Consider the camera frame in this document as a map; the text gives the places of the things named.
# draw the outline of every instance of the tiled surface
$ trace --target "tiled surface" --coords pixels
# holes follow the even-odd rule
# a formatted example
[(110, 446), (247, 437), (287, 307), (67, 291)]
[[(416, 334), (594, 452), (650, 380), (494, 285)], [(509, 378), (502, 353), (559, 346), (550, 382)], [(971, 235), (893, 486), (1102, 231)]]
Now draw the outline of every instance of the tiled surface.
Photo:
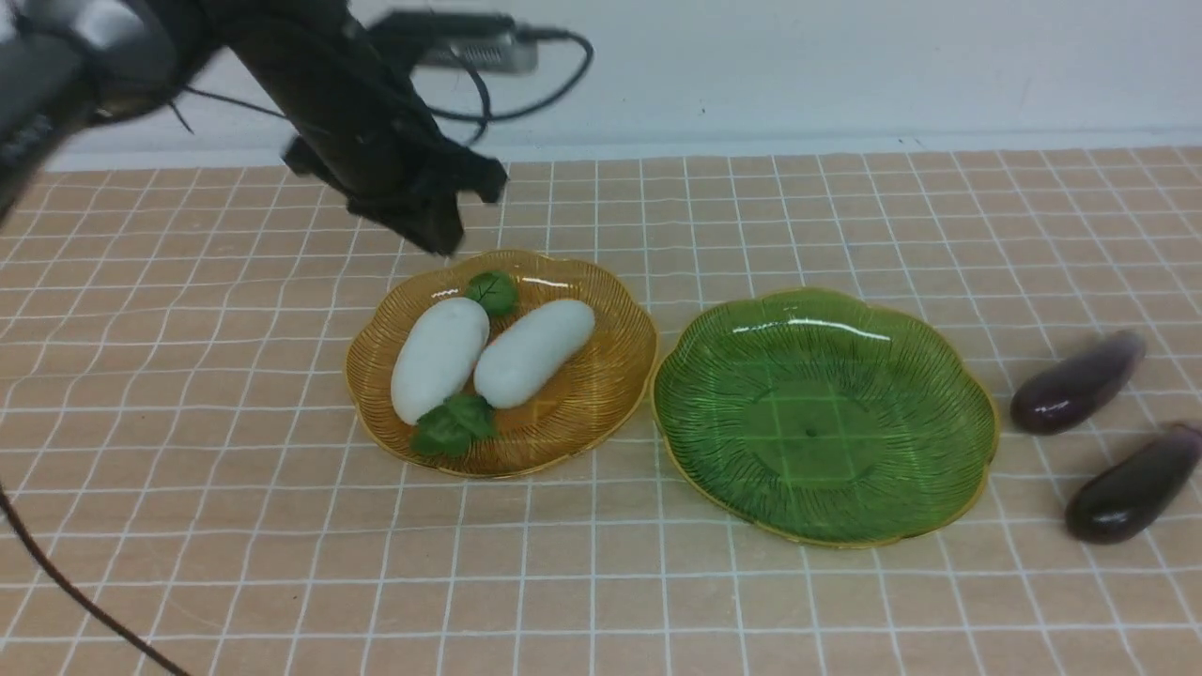
[[(596, 260), (670, 342), (801, 283), (920, 313), (999, 397), (1143, 327), (1087, 427), (1007, 432), (936, 536), (798, 548), (679, 481), (642, 411), (588, 456), (477, 484), (357, 427), (350, 338), (442, 265), (275, 168), (47, 176), (0, 236), (0, 479), (83, 589), (194, 674), (1182, 676), (1202, 664), (1200, 482), (1085, 548), (1065, 499), (1200, 415), (1202, 149), (516, 166), (469, 250)], [(0, 674), (138, 654), (0, 536)]]

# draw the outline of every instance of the green leaf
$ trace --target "green leaf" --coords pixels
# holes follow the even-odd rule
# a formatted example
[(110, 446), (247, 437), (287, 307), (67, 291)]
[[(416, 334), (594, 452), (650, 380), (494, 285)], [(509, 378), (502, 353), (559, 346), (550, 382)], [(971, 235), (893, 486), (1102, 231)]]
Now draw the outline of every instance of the green leaf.
[(463, 457), (474, 443), (494, 437), (496, 427), (488, 402), (459, 393), (417, 420), (410, 446), (427, 457)]
[(518, 285), (499, 269), (472, 277), (464, 296), (480, 303), (488, 316), (505, 316), (518, 307)]

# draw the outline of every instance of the eggplant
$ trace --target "eggplant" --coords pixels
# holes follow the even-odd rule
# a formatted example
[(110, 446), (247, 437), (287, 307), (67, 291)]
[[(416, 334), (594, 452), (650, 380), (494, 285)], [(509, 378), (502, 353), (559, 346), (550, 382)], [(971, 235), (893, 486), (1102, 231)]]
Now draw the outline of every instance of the eggplant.
[(1071, 429), (1111, 403), (1147, 351), (1135, 331), (1112, 333), (1023, 383), (1010, 402), (1010, 417), (1031, 434)]
[(1172, 504), (1202, 458), (1202, 432), (1178, 423), (1091, 479), (1065, 509), (1069, 533), (1115, 545), (1152, 526)]

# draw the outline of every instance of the green plate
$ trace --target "green plate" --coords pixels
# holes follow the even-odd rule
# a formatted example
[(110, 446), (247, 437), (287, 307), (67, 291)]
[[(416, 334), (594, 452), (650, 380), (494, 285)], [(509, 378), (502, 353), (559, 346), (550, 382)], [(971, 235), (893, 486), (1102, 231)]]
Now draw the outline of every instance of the green plate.
[(718, 306), (655, 374), (695, 488), (791, 540), (869, 547), (942, 528), (984, 490), (1001, 426), (934, 328), (823, 289)]

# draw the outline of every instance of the cable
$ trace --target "cable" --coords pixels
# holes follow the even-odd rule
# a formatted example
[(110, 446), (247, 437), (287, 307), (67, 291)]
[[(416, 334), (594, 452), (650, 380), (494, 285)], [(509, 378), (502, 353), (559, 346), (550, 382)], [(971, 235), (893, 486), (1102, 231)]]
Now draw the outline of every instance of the cable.
[(37, 565), (50, 576), (50, 580), (59, 586), (60, 589), (66, 592), (69, 597), (75, 599), (76, 603), (83, 606), (89, 615), (99, 619), (105, 627), (113, 630), (114, 634), (129, 641), (133, 647), (142, 651), (143, 654), (153, 659), (159, 666), (162, 666), (172, 676), (189, 676), (188, 671), (184, 671), (183, 666), (179, 666), (161, 652), (156, 651), (150, 644), (142, 640), (141, 636), (133, 631), (125, 628), (124, 624), (113, 618), (113, 616), (105, 612), (100, 606), (93, 603), (91, 599), (85, 597), (70, 580), (59, 571), (58, 568), (50, 562), (50, 558), (46, 556), (34, 536), (29, 534), (29, 529), (25, 528), (25, 523), (17, 516), (17, 510), (13, 509), (12, 502), (8, 500), (8, 494), (5, 493), (4, 484), (0, 484), (0, 511), (4, 512), (5, 518), (8, 520), (8, 526), (12, 527), (12, 532), (17, 534), (17, 539), (20, 544), (25, 546), (25, 551), (29, 556), (34, 557)]
[[(291, 24), (287, 24), (287, 26), (290, 29), (296, 30), (294, 26), (292, 26)], [(305, 31), (298, 31), (298, 32), (304, 34), (304, 36), (307, 38), (309, 37), (308, 32), (305, 32)], [(581, 47), (581, 49), (584, 52), (584, 57), (581, 59), (581, 63), (576, 67), (576, 71), (572, 73), (572, 76), (569, 77), (567, 81), (559, 87), (559, 89), (552, 91), (549, 95), (547, 95), (546, 97), (543, 97), (543, 99), (541, 99), (538, 101), (535, 101), (534, 103), (530, 103), (528, 106), (523, 106), (523, 107), (517, 108), (514, 111), (504, 112), (504, 113), (494, 113), (493, 112), (493, 109), (492, 109), (492, 95), (488, 91), (488, 84), (486, 84), (483, 77), (481, 77), (480, 71), (476, 70), (476, 67), (474, 67), (466, 60), (464, 60), (464, 58), (458, 52), (456, 52), (453, 48), (451, 48), (450, 46), (444, 46), (444, 48), (447, 51), (447, 53), (451, 55), (451, 58), (453, 58), (456, 61), (459, 63), (459, 66), (464, 70), (464, 72), (468, 73), (468, 77), (471, 78), (472, 84), (476, 85), (476, 93), (480, 95), (480, 108), (481, 108), (481, 112), (478, 114), (459, 113), (459, 112), (456, 112), (456, 111), (446, 111), (446, 109), (442, 109), (442, 108), (438, 108), (438, 107), (427, 105), (427, 103), (424, 103), (421, 100), (417, 100), (416, 102), (413, 100), (410, 100), (410, 99), (401, 100), (393, 91), (381, 91), (381, 93), (386, 93), (388, 95), (387, 97), (389, 97), (389, 99), (392, 99), (394, 101), (400, 101), (406, 107), (411, 107), (411, 108), (416, 107), (416, 108), (418, 108), (419, 112), (428, 112), (429, 114), (434, 115), (435, 118), (441, 118), (441, 119), (450, 120), (450, 121), (463, 121), (463, 123), (475, 124), (476, 125), (476, 132), (475, 132), (475, 135), (466, 143), (464, 143), (465, 146), (474, 146), (481, 138), (483, 138), (486, 131), (488, 130), (488, 125), (489, 124), (500, 123), (500, 121), (513, 121), (516, 119), (520, 119), (520, 118), (524, 118), (524, 117), (538, 113), (538, 112), (541, 112), (541, 111), (543, 111), (543, 109), (546, 109), (546, 108), (555, 105), (557, 102), (559, 102), (559, 100), (561, 100), (564, 96), (566, 96), (567, 94), (570, 94), (572, 91), (572, 89), (575, 89), (576, 85), (579, 84), (582, 79), (584, 79), (584, 76), (588, 73), (589, 67), (593, 65), (593, 60), (594, 60), (594, 58), (596, 55), (595, 49), (593, 47), (593, 43), (589, 42), (589, 40), (587, 37), (584, 37), (583, 35), (572, 32), (570, 30), (538, 29), (538, 28), (535, 28), (535, 29), (522, 29), (522, 30), (519, 30), (517, 32), (517, 37), (519, 40), (528, 40), (528, 41), (535, 41), (535, 42), (573, 42), (573, 43), (576, 43), (576, 45), (578, 45)], [(316, 47), (319, 49), (325, 48), (329, 53), (331, 58), (341, 61), (341, 59), (343, 59), (341, 54), (339, 54), (338, 52), (334, 52), (333, 49), (329, 49), (328, 46), (325, 45), (325, 42), (314, 40), (314, 41), (311, 41), (311, 43), (314, 45), (314, 47)], [(379, 83), (376, 83), (374, 81), (368, 81), (368, 78), (363, 77), (355, 69), (347, 67), (346, 71), (347, 71), (347, 75), (350, 77), (356, 77), (356, 78), (361, 79), (364, 84), (371, 87), (373, 89), (375, 89), (377, 91), (381, 90), (381, 88), (379, 87)], [(222, 95), (222, 94), (214, 94), (212, 91), (203, 91), (201, 89), (196, 89), (196, 88), (192, 88), (192, 87), (185, 87), (183, 89), (184, 89), (184, 91), (188, 91), (189, 94), (195, 94), (197, 96), (203, 96), (206, 99), (212, 99), (214, 101), (220, 101), (222, 103), (230, 103), (230, 105), (233, 105), (233, 106), (239, 106), (239, 107), (246, 108), (249, 111), (254, 111), (254, 112), (257, 112), (257, 113), (272, 115), (272, 117), (275, 117), (275, 118), (279, 118), (279, 119), (282, 119), (282, 120), (291, 121), (292, 124), (296, 124), (294, 121), (290, 120), (287, 115), (285, 115), (282, 113), (279, 113), (276, 111), (272, 111), (269, 108), (264, 108), (262, 106), (257, 106), (255, 103), (250, 103), (248, 101), (242, 101), (239, 99), (234, 99), (232, 96), (226, 96), (226, 95)], [(320, 134), (327, 134), (328, 135), (327, 131), (325, 131), (325, 130), (322, 130), (320, 128), (310, 128), (310, 129), (314, 129), (315, 131), (317, 131)]]
[(516, 37), (518, 40), (528, 40), (534, 42), (575, 42), (584, 52), (584, 57), (581, 59), (581, 64), (576, 67), (576, 72), (573, 72), (570, 78), (567, 78), (567, 82), (560, 85), (560, 88), (553, 91), (551, 95), (538, 101), (535, 101), (529, 106), (524, 106), (522, 108), (518, 108), (516, 111), (510, 111), (507, 113), (496, 113), (492, 115), (472, 115), (466, 113), (457, 113), (454, 111), (444, 111), (441, 108), (427, 106), (430, 113), (436, 118), (442, 118), (454, 121), (470, 121), (477, 124), (482, 121), (486, 124), (496, 121), (512, 121), (519, 118), (524, 118), (526, 115), (532, 115), (534, 113), (541, 112), (545, 108), (555, 105), (560, 99), (566, 96), (572, 89), (576, 88), (577, 84), (581, 83), (582, 79), (584, 79), (584, 76), (588, 73), (589, 67), (593, 65), (593, 59), (595, 57), (593, 43), (589, 42), (588, 38), (584, 37), (583, 35), (572, 32), (570, 30), (541, 29), (541, 28), (520, 29), (517, 32)]

